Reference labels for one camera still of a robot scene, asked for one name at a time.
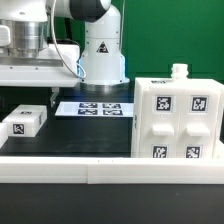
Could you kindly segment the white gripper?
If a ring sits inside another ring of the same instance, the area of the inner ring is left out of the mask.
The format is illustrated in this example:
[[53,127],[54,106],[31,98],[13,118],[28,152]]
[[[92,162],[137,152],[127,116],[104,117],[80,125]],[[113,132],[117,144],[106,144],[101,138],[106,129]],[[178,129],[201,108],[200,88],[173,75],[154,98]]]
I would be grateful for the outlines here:
[[52,87],[50,104],[54,106],[59,87],[74,87],[77,82],[53,44],[40,51],[37,58],[13,57],[0,50],[0,86]]

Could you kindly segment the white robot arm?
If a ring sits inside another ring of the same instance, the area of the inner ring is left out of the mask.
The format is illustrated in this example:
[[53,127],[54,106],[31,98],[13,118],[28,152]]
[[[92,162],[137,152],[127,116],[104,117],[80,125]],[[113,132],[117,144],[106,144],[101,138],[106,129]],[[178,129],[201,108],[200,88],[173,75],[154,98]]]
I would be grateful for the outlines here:
[[[85,48],[58,43],[54,19],[85,23]],[[125,85],[123,22],[111,0],[0,0],[0,86]]]

